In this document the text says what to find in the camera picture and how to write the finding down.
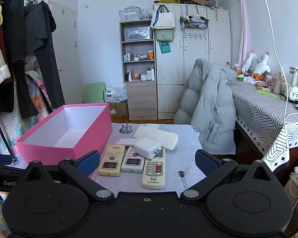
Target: shelf unit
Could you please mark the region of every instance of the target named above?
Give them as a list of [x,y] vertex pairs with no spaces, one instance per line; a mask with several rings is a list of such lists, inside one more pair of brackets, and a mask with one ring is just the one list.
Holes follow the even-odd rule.
[[[120,43],[121,43],[121,62],[123,68],[123,81],[126,84],[128,111],[130,120],[156,120],[158,119],[157,104],[157,67],[156,60],[124,61],[123,55],[126,51],[131,51],[134,56],[137,54],[148,54],[153,51],[156,55],[155,36],[152,32],[152,39],[139,39],[125,41],[125,28],[138,28],[150,26],[151,20],[130,20],[119,23]],[[154,68],[154,81],[133,81],[126,82],[125,75],[127,70],[134,73],[146,72],[147,68]]]

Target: stuffed duck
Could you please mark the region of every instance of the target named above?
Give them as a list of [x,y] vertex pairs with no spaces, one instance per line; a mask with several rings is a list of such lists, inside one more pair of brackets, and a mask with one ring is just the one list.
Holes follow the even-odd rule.
[[243,66],[242,66],[242,72],[243,72],[243,74],[245,74],[246,68],[247,69],[250,69],[250,66],[252,65],[253,58],[254,58],[254,51],[252,50],[250,52],[249,57],[243,63]]
[[264,76],[262,76],[264,72],[270,73],[270,67],[267,65],[268,59],[269,59],[269,52],[265,53],[263,55],[263,59],[261,60],[261,62],[259,62],[256,65],[255,70],[251,75],[253,78],[255,78],[255,80],[259,81],[264,79]]

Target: pink towel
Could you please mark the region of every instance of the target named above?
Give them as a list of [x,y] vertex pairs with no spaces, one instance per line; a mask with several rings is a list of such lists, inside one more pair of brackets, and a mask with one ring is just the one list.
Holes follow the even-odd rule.
[[241,1],[241,17],[242,17],[242,35],[240,53],[238,55],[238,62],[243,63],[247,59],[247,39],[250,36],[250,28],[247,17],[247,8],[245,0]]

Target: teal box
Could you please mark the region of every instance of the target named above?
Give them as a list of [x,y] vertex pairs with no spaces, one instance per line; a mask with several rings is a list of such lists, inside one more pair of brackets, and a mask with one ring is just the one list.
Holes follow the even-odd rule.
[[162,54],[170,53],[170,43],[169,42],[159,42],[160,51]]

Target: white remote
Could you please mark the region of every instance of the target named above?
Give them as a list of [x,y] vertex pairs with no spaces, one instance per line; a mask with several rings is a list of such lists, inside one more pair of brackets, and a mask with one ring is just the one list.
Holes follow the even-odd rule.
[[123,145],[109,145],[106,149],[102,162],[99,164],[100,176],[119,176],[120,167],[124,158],[126,147]]
[[165,186],[165,149],[157,150],[152,159],[146,158],[141,185],[146,189],[162,189]]
[[142,173],[144,170],[145,158],[135,153],[134,147],[129,147],[125,155],[121,170],[123,172]]

